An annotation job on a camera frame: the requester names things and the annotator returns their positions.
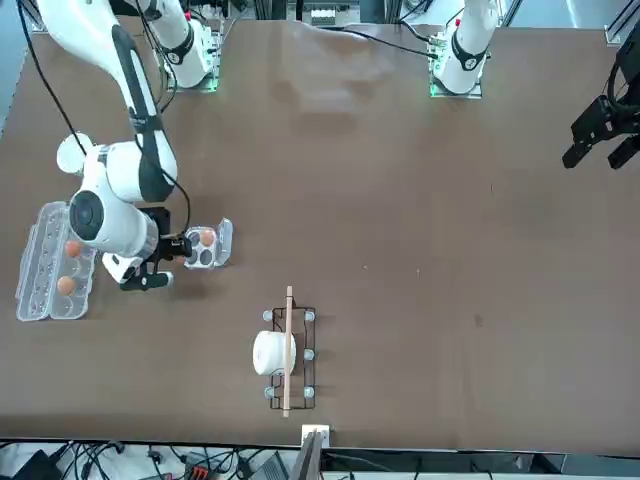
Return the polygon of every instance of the black cable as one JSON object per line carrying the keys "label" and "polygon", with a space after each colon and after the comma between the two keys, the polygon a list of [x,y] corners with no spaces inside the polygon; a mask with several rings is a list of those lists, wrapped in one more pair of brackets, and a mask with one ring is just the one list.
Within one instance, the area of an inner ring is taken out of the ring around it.
{"label": "black cable", "polygon": [[207,458],[207,470],[211,471],[211,462],[209,461],[209,452],[207,452],[207,447],[202,447],[204,450],[204,456]]}
{"label": "black cable", "polygon": [[422,456],[418,457],[418,463],[416,464],[416,474],[413,476],[413,480],[418,480],[420,470],[422,470]]}
{"label": "black cable", "polygon": [[137,11],[138,15],[140,16],[140,22],[142,23],[143,34],[147,40],[147,43],[149,43],[151,50],[156,54],[157,57],[156,61],[158,62],[158,73],[160,74],[160,95],[158,95],[157,99],[154,96],[153,103],[156,105],[156,107],[158,107],[160,101],[162,100],[162,97],[164,97],[165,92],[165,80],[167,76],[167,73],[163,70],[165,59],[162,55],[162,47],[159,45],[158,39],[156,38],[155,34],[153,34],[153,32],[150,30],[149,24],[148,22],[146,22],[146,18],[144,18],[144,14],[142,13],[142,8],[140,7],[139,2],[137,3]]}
{"label": "black cable", "polygon": [[71,448],[71,442],[65,443],[62,447],[60,447],[58,450],[56,450],[51,455],[49,455],[49,461],[52,462],[54,465],[57,465],[60,462],[60,460],[62,460],[62,457],[64,457],[65,454],[69,451],[70,448]]}
{"label": "black cable", "polygon": [[149,22],[147,21],[147,18],[144,16],[144,13],[142,12],[142,7],[140,7],[140,0],[136,0],[136,9],[138,10],[138,15],[140,16],[140,21],[142,22],[142,28],[145,34],[147,35],[147,39],[149,40],[149,43],[155,44],[156,52],[160,56],[162,56],[165,64],[169,67],[169,70],[171,71],[171,75],[173,77],[173,86],[171,87],[171,97],[169,97],[169,100],[167,100],[167,103],[165,103],[162,107],[160,107],[160,113],[164,113],[164,111],[169,107],[169,105],[171,104],[171,102],[176,96],[176,91],[178,90],[178,78],[176,77],[176,72],[173,69],[173,65],[169,61],[169,57],[167,56],[164,49],[162,48],[162,45],[160,45],[158,38],[156,37],[155,33],[153,33],[153,31],[151,30],[151,27],[149,26]]}
{"label": "black cable", "polygon": [[400,17],[398,19],[398,22],[403,21],[405,18],[407,18],[408,16],[410,16],[413,12],[415,12],[416,10],[418,10],[421,6],[423,6],[425,3],[427,3],[429,0],[422,0],[420,2],[418,2],[411,10],[409,10],[407,13],[405,13],[402,17]]}
{"label": "black cable", "polygon": [[614,62],[613,63],[613,67],[611,67],[611,73],[609,74],[609,80],[607,80],[607,99],[609,100],[609,103],[611,103],[611,105],[613,106],[613,108],[615,110],[617,110],[618,112],[621,113],[627,113],[627,114],[636,114],[640,112],[640,105],[625,105],[622,104],[620,102],[618,102],[618,100],[616,99],[614,93],[613,93],[613,89],[615,87],[615,83],[616,83],[616,77],[618,75],[618,70],[619,70],[619,65],[618,62]]}
{"label": "black cable", "polygon": [[181,463],[187,463],[186,455],[180,455],[178,452],[176,452],[176,449],[173,448],[172,445],[169,445],[169,449],[171,450],[171,453],[173,453],[176,456],[176,458],[180,460]]}
{"label": "black cable", "polygon": [[82,145],[82,143],[80,143],[80,139],[78,138],[76,129],[73,128],[73,125],[71,124],[71,120],[69,120],[67,113],[64,111],[64,109],[62,108],[62,105],[60,104],[60,100],[58,100],[58,97],[56,96],[55,92],[51,88],[51,85],[49,85],[49,82],[45,78],[42,68],[40,67],[40,62],[38,61],[36,51],[33,48],[33,43],[31,43],[31,37],[29,36],[29,30],[27,29],[27,22],[24,19],[24,12],[22,11],[22,2],[20,0],[17,0],[16,6],[18,7],[18,15],[20,16],[20,23],[22,24],[22,33],[24,33],[24,38],[27,41],[27,47],[29,48],[29,52],[31,53],[31,57],[33,58],[33,64],[35,65],[36,70],[38,71],[38,75],[40,75],[40,78],[42,79],[42,83],[44,83],[44,86],[49,92],[49,95],[51,95],[51,98],[53,99],[54,103],[58,107],[58,111],[60,112],[60,115],[62,115],[62,118],[64,118],[64,121],[67,124],[67,127],[69,127],[71,134],[76,139],[76,142],[80,147],[80,150],[84,155],[86,155],[87,151],[84,149],[84,146]]}
{"label": "black cable", "polygon": [[[149,38],[149,35],[147,34],[147,30],[144,28],[144,26],[142,28],[142,33],[140,33],[138,35],[133,35],[133,37],[144,37],[145,42],[149,45],[151,50],[153,52],[156,52],[156,47],[151,42],[151,39]],[[163,70],[162,63],[160,63],[157,59],[156,59],[156,61],[158,63],[158,74],[160,75],[160,91],[159,91],[159,93],[157,95],[154,94],[153,91],[152,91],[151,95],[153,96],[154,105],[156,106],[156,108],[158,108],[158,105],[160,104],[160,101],[162,100],[162,97],[164,97],[164,93],[165,93],[165,90],[166,90],[167,74]]]}
{"label": "black cable", "polygon": [[472,472],[478,472],[478,473],[486,473],[487,475],[489,475],[489,480],[493,480],[493,474],[491,473],[490,470],[480,470],[478,468],[478,466],[476,465],[476,462],[474,462],[473,460],[471,460],[471,471]]}
{"label": "black cable", "polygon": [[149,457],[151,459],[151,462],[153,463],[153,468],[156,469],[156,473],[158,474],[158,478],[164,478],[164,475],[162,475],[162,473],[160,472],[160,467],[158,467],[158,459],[157,459],[157,457],[160,456],[160,453],[154,451],[151,448],[151,445],[149,445],[148,448],[149,448],[149,450],[147,451],[147,457]]}
{"label": "black cable", "polygon": [[429,52],[425,52],[423,50],[414,50],[413,48],[403,47],[402,45],[398,45],[396,43],[387,42],[386,40],[382,40],[381,38],[374,37],[373,35],[369,35],[368,33],[358,32],[357,30],[346,30],[346,29],[341,29],[339,31],[346,32],[346,33],[353,33],[353,34],[358,35],[360,37],[367,38],[369,40],[373,40],[374,42],[382,43],[383,45],[387,45],[389,47],[394,47],[394,48],[397,48],[398,50],[403,50],[405,52],[415,53],[416,55],[421,55],[423,57],[432,58],[434,60],[438,59],[438,56],[435,53],[429,53]]}
{"label": "black cable", "polygon": [[[219,475],[224,475],[224,474],[229,473],[231,471],[231,467],[233,466],[233,455],[239,455],[238,450],[236,450],[235,448],[233,450],[231,450],[229,455],[227,455],[222,460],[220,460],[220,463],[218,463],[218,465],[215,468],[215,473],[217,473]],[[229,462],[229,467],[226,470],[221,469],[221,467],[224,465],[224,463],[229,458],[231,458],[231,461]]]}
{"label": "black cable", "polygon": [[381,470],[383,472],[393,472],[394,471],[389,467],[385,467],[384,465],[381,465],[379,463],[372,462],[371,460],[367,460],[366,458],[354,457],[354,456],[351,456],[351,455],[342,455],[340,453],[326,453],[325,455],[327,455],[330,458],[337,458],[337,459],[351,460],[351,461],[366,463],[367,465],[375,467],[378,470]]}
{"label": "black cable", "polygon": [[253,460],[258,454],[264,452],[266,450],[266,448],[259,448],[258,450],[256,450],[255,452],[253,452],[251,455],[249,455],[247,458],[243,458],[242,461],[245,463],[249,463],[251,460]]}
{"label": "black cable", "polygon": [[76,451],[73,457],[73,471],[75,473],[76,480],[80,480],[80,477],[78,476],[78,458],[80,458],[78,455],[79,451],[80,451],[80,445],[76,445]]}
{"label": "black cable", "polygon": [[85,455],[85,452],[82,452],[82,453],[80,453],[78,455],[78,450],[80,448],[80,445],[76,445],[76,447],[77,447],[76,449],[73,449],[73,447],[71,445],[69,445],[69,450],[72,450],[74,452],[74,457],[73,457],[73,460],[71,460],[71,462],[69,463],[69,465],[65,469],[64,473],[62,474],[61,480],[64,480],[65,478],[67,478],[67,475],[69,474],[69,472],[71,471],[72,468],[76,468],[77,469],[78,460],[80,459],[80,457]]}
{"label": "black cable", "polygon": [[409,32],[411,33],[411,35],[413,35],[414,37],[416,37],[418,40],[422,40],[423,42],[426,43],[431,43],[431,39],[429,37],[425,37],[424,35],[419,34],[415,28],[413,28],[411,25],[409,25],[407,22],[405,22],[404,20],[400,20],[400,25],[402,25],[403,27],[406,27],[407,30],[409,30]]}
{"label": "black cable", "polygon": [[454,13],[453,16],[449,20],[447,20],[447,23],[444,24],[445,28],[449,26],[449,24],[451,23],[451,20],[453,20],[454,18],[456,18],[458,15],[462,13],[462,10],[464,10],[464,7],[462,7],[460,10]]}
{"label": "black cable", "polygon": [[198,17],[200,20],[202,20],[204,23],[208,23],[206,17],[204,15],[202,15],[200,12],[198,12],[195,8],[190,8],[189,9],[189,13],[191,15],[195,14],[195,16]]}
{"label": "black cable", "polygon": [[100,445],[94,445],[89,448],[87,448],[86,445],[83,445],[82,448],[84,449],[85,453],[89,457],[89,460],[82,467],[83,480],[87,480],[91,476],[91,469],[93,468],[93,465],[98,467],[98,471],[100,472],[100,476],[102,477],[102,480],[109,480],[109,476],[102,469],[102,465],[100,464],[100,459],[98,458],[98,456],[102,452],[104,452],[108,448],[108,446],[102,446],[102,450],[100,450],[101,448]]}
{"label": "black cable", "polygon": [[628,84],[627,82],[624,82],[624,83],[620,86],[620,88],[619,88],[619,89],[618,89],[618,91],[616,92],[616,96],[615,96],[616,100],[617,100],[618,98],[620,98],[620,92],[624,89],[624,87],[628,87],[628,86],[629,86],[629,84]]}
{"label": "black cable", "polygon": [[[142,150],[142,146],[140,145],[140,142],[138,141],[138,136],[134,135],[133,139],[136,142],[136,145],[138,146],[138,149],[140,150],[140,155],[142,155],[142,158],[145,158],[144,151]],[[173,184],[176,187],[178,187],[178,190],[180,190],[180,192],[184,196],[184,199],[187,202],[187,220],[185,221],[184,228],[182,229],[182,232],[180,232],[181,234],[184,235],[186,233],[186,231],[189,229],[189,223],[191,222],[191,199],[189,198],[189,194],[187,193],[187,191],[184,188],[182,188],[182,185],[180,185],[175,178],[173,178],[171,175],[169,175],[167,173],[167,171],[164,168],[162,168],[160,165],[156,165],[153,162],[148,162],[148,163],[153,168],[158,169],[169,180],[171,180],[173,182]]]}
{"label": "black cable", "polygon": [[222,460],[219,460],[217,462],[216,468],[214,468],[214,472],[215,473],[227,473],[231,469],[231,466],[229,466],[229,470],[227,470],[227,472],[220,472],[218,470],[220,468],[220,465],[224,464],[224,462],[226,462],[229,459],[230,456],[233,456],[234,453],[235,453],[235,449],[233,449],[231,451],[220,452],[220,453],[217,453],[217,454],[212,455],[210,457],[203,458],[202,460],[198,460],[198,462],[196,462],[196,464],[194,466],[198,466],[200,464],[203,464],[204,462],[207,462],[207,464],[210,464],[209,462],[211,462],[211,460],[215,460],[216,458],[224,456],[224,458]]}

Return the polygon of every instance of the brown table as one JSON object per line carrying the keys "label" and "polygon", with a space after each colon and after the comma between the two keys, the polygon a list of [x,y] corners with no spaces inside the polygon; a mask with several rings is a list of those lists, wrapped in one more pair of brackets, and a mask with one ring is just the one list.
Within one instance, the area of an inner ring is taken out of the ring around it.
{"label": "brown table", "polygon": [[[36,48],[77,128],[131,137],[113,81]],[[0,142],[0,435],[296,444],[328,423],[337,446],[637,453],[640,163],[609,170],[612,144],[560,161],[614,50],[600,31],[508,29],[492,52],[482,101],[432,100],[421,57],[238,22],[219,92],[165,115],[193,221],[236,225],[232,264],[174,265],[147,293],[100,267],[85,319],[22,324],[27,229],[78,186],[28,61]],[[169,205],[181,225],[178,192]],[[251,348],[288,284],[318,311],[318,398],[287,421]]]}

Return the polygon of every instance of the white bracket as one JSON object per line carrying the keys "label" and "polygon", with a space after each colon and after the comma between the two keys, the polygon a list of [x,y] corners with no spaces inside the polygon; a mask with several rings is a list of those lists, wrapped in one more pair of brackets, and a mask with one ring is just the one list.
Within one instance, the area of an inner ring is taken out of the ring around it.
{"label": "white bracket", "polygon": [[322,434],[322,448],[329,448],[331,443],[329,441],[329,432],[331,427],[329,425],[302,425],[302,439],[300,445],[304,443],[304,440],[313,432]]}

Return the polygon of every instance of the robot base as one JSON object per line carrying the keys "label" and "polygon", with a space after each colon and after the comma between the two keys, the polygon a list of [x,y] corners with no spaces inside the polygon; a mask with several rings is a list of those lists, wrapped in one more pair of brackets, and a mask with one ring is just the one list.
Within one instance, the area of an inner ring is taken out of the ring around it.
{"label": "robot base", "polygon": [[447,39],[441,33],[438,33],[434,39],[436,40],[434,44],[429,47],[430,53],[435,53],[438,55],[438,59],[429,59],[429,95],[432,98],[439,97],[456,97],[456,98],[470,98],[474,100],[478,100],[482,98],[482,69],[484,68],[484,63],[480,67],[480,74],[478,75],[478,81],[476,85],[467,93],[464,94],[456,94],[447,90],[442,83],[436,78],[436,72],[442,68],[442,58],[446,54],[447,50]]}
{"label": "robot base", "polygon": [[[176,85],[176,79],[171,74],[171,69],[165,66],[167,73],[167,91],[172,92],[176,89],[176,92],[200,92],[200,93],[213,93],[218,89],[220,84],[220,50],[222,48],[222,35],[221,31],[214,32],[209,25],[202,25],[197,20],[191,20],[191,25],[194,29],[194,35],[196,36],[196,50],[194,55],[197,56],[202,66],[202,71],[208,72],[204,75],[202,80],[194,86],[183,86],[178,81]],[[179,69],[180,66],[172,65],[174,71]]]}

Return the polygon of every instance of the clear plastic egg carton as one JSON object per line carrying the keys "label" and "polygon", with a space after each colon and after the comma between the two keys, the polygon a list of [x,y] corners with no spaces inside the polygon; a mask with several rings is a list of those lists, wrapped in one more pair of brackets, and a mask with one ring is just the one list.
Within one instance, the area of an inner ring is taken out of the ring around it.
{"label": "clear plastic egg carton", "polygon": [[[96,250],[82,244],[80,255],[69,257],[65,244],[78,241],[69,227],[69,208],[65,202],[48,203],[31,227],[29,241],[20,260],[20,281],[16,290],[16,317],[23,322],[54,319],[74,320],[88,309]],[[75,289],[61,295],[57,281],[69,276]]]}
{"label": "clear plastic egg carton", "polygon": [[[205,247],[200,241],[200,235],[205,231],[213,233],[213,244]],[[191,241],[193,253],[184,262],[187,268],[217,268],[221,267],[231,256],[231,241],[233,240],[233,223],[223,218],[218,228],[215,227],[191,227],[186,232]]]}

